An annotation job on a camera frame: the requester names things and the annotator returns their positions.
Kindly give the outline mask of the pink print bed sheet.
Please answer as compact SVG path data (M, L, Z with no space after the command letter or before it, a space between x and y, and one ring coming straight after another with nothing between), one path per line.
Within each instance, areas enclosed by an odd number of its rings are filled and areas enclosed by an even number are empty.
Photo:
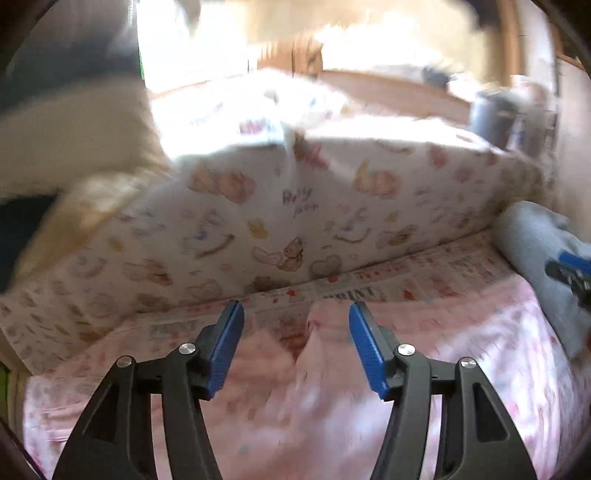
M368 242L319 249L293 238L268 252L217 235L184 240L178 255L126 263L133 314L119 328L123 346L154 357L211 325L225 301L245 305L254 350L298 354L320 336L346 337L346 312L363 301L383 325L437 347L518 304L521 281L480 233L435 248L398 245L382 263L363 263Z

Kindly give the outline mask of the white plastic cup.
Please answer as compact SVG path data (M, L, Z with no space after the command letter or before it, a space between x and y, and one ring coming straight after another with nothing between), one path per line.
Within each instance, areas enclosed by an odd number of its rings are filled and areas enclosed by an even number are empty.
M554 95L545 85L524 75L512 76L511 92L518 97L519 103L512 134L513 145L522 154L537 160L553 129Z

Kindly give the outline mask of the bear print bed bumper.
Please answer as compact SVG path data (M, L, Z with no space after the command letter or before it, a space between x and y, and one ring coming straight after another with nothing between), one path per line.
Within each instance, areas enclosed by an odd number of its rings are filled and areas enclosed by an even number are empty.
M161 172L100 176L43 221L1 298L33 373L140 312L286 288L478 232L544 169L438 117L273 70L150 101Z

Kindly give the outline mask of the grey folded sweatpants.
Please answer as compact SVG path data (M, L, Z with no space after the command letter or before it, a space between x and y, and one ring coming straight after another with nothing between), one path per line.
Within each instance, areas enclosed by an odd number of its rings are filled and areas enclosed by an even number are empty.
M508 207L491 228L494 247L533 288L566 356L577 359L590 339L590 299L578 300L570 288L545 273L563 251L590 259L590 245L579 239L570 220L544 206L519 201Z

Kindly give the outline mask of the pink cartoon print pants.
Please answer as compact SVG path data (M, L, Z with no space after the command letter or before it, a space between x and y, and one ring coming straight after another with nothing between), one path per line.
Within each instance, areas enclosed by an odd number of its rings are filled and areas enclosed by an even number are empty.
M124 322L31 378L24 444L62 479L548 479L564 355L513 275L432 301L274 297Z

